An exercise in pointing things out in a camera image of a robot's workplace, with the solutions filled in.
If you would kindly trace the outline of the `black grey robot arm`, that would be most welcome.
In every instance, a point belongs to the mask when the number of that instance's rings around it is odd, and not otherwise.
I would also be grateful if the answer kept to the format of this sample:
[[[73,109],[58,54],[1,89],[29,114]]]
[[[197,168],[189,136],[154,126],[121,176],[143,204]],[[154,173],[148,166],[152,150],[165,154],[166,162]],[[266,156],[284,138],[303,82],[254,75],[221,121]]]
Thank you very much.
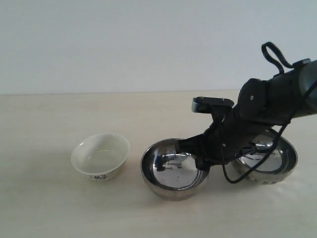
[[[230,99],[196,97],[192,111],[211,114],[213,122],[202,134],[181,139],[176,152],[189,153],[206,163],[228,163],[242,154],[257,136],[292,118],[317,113],[317,91],[307,96],[317,80],[317,62],[299,61],[293,70],[270,80],[251,78],[241,88],[237,103]]]

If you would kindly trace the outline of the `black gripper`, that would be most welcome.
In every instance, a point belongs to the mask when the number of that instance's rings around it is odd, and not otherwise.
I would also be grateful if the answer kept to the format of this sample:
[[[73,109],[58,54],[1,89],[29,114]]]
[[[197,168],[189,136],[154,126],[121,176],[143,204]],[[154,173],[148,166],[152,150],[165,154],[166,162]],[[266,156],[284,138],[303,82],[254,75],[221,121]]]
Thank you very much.
[[[197,138],[178,139],[175,142],[175,152],[202,156],[196,158],[198,170],[209,170],[210,162],[214,164],[228,163],[237,157],[241,149],[253,139],[272,127],[270,123],[256,122],[243,119],[240,107],[236,105],[217,125],[210,126]]]

